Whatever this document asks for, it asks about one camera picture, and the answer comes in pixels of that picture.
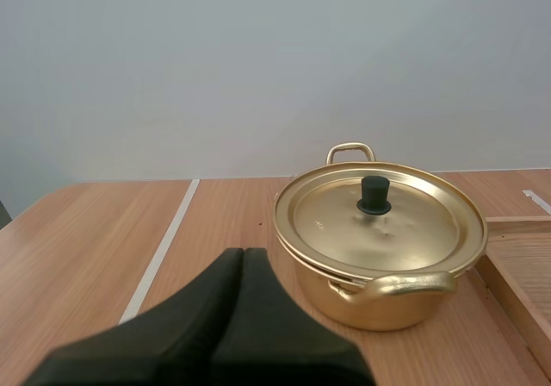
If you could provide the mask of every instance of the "white line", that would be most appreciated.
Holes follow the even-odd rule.
[[[551,215],[551,205],[543,201],[538,195],[536,195],[531,190],[523,190],[523,192],[526,196],[529,196],[530,198],[532,198],[532,201],[537,203],[545,212]]]
[[[157,271],[163,263],[164,256],[169,251],[170,244],[172,243],[172,240],[176,235],[176,231],[180,227],[180,224],[182,224],[183,216],[186,215],[189,203],[191,202],[191,198],[193,198],[193,195],[197,190],[197,186],[199,186],[199,179],[194,179],[193,181],[191,181],[191,184],[189,184],[186,195],[183,197],[182,203],[180,204],[178,211],[176,211],[174,218],[172,218],[172,222],[166,229],[166,233],[164,233],[164,237],[158,245],[157,251],[155,251],[151,262],[147,266],[147,270],[145,270],[145,273],[141,278],[138,287],[136,288],[136,291],[134,291],[134,295],[127,305],[127,309],[124,310],[124,313],[119,320],[119,324],[133,319],[139,312],[139,308],[145,300],[147,291],[149,291],[150,287],[152,286],[153,279],[157,275]]]

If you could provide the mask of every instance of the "gold lid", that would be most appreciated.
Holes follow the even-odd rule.
[[[359,149],[368,162],[333,163],[336,152]],[[390,181],[390,210],[362,210],[362,179]],[[350,279],[396,272],[459,274],[482,255],[486,220],[454,185],[408,166],[376,162],[361,143],[333,147],[327,165],[295,178],[277,197],[278,238],[308,264]]]

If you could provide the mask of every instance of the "table surface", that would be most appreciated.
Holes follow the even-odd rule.
[[[551,202],[551,170],[438,175],[486,216],[547,215],[524,190]],[[139,311],[177,292],[227,247],[266,247],[286,291],[315,320],[355,341],[380,385],[548,384],[476,273],[461,278],[437,316],[399,332],[355,330],[313,309],[271,225],[274,196],[288,181],[201,180]],[[190,184],[76,184],[44,196],[0,231],[0,384],[21,382],[52,347],[119,322]],[[515,238],[522,237],[499,242],[499,255],[551,316],[544,252],[551,239],[532,234],[523,256]]]

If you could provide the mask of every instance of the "gold pot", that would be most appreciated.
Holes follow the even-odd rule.
[[[333,163],[336,152],[350,149],[368,161]],[[288,184],[274,224],[313,305],[368,330],[433,315],[484,253],[488,234],[484,216],[455,186],[375,161],[362,143],[334,146],[325,166]]]

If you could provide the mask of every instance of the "pot handle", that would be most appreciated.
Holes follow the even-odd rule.
[[[341,143],[339,145],[336,145],[331,148],[329,153],[327,154],[327,161],[325,162],[326,165],[330,165],[333,163],[333,158],[335,158],[335,153],[342,152],[342,151],[362,151],[365,153],[365,156],[368,157],[369,161],[375,161],[375,154],[371,150],[371,148],[363,143],[360,142],[348,142],[348,143]]]
[[[405,296],[414,293],[451,294],[455,292],[455,277],[446,271],[425,274],[397,274],[368,281],[354,292],[329,280],[331,291],[351,304],[365,304],[383,296]]]

